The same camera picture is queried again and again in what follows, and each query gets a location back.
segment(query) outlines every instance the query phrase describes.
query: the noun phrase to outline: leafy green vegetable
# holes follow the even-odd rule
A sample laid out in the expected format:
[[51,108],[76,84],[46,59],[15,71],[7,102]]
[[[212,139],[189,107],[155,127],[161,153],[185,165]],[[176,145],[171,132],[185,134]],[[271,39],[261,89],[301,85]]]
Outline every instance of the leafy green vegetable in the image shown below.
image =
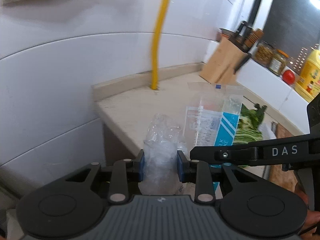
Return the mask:
[[254,107],[256,109],[249,110],[242,104],[233,144],[245,144],[263,140],[262,133],[258,130],[258,127],[263,121],[267,106],[260,107],[259,104],[255,104]]

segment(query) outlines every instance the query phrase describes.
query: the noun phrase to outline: round joint cover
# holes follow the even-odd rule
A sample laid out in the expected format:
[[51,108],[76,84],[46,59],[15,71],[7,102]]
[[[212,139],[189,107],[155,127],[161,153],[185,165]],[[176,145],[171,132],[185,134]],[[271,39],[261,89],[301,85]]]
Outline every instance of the round joint cover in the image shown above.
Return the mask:
[[246,235],[273,238],[298,233],[307,215],[300,197],[269,182],[241,183],[220,204],[223,219]]
[[88,186],[66,181],[41,187],[17,205],[23,231],[40,239],[78,236],[95,226],[102,212],[101,198]]

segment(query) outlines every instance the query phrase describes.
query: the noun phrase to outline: jar with orange lid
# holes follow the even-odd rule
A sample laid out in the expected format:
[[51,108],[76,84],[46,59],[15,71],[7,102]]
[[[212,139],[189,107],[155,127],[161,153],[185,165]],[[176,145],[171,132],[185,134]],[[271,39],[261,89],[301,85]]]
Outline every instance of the jar with orange lid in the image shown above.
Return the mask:
[[269,65],[269,70],[277,75],[280,76],[283,69],[287,65],[287,60],[289,56],[285,54],[282,50],[277,49],[272,56],[272,60]]

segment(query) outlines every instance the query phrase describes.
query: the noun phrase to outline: orange lid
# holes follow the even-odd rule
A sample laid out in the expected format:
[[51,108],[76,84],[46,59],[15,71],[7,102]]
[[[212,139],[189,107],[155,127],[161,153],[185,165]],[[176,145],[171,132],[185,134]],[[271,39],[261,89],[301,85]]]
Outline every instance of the orange lid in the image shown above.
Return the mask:
[[284,53],[282,50],[277,49],[277,51],[285,57],[289,57],[288,54]]

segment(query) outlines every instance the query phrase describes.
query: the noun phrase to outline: human hand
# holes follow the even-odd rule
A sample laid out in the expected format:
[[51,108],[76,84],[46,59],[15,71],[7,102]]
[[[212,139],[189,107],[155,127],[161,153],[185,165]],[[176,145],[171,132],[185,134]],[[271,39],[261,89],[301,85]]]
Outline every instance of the human hand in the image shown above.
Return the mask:
[[[306,203],[306,205],[308,205],[308,203],[309,203],[308,196],[303,192],[303,190],[300,188],[298,183],[296,184],[296,186],[294,188],[294,192],[304,201],[304,203]],[[320,212],[319,211],[310,211],[308,209],[307,218],[306,218],[306,221],[305,221],[301,231],[315,225],[318,222],[320,222]],[[316,231],[316,229],[317,228],[314,228],[314,229],[306,232],[305,234],[301,235],[300,237],[303,240],[320,239],[319,236],[316,236],[316,237],[312,236],[312,234]]]

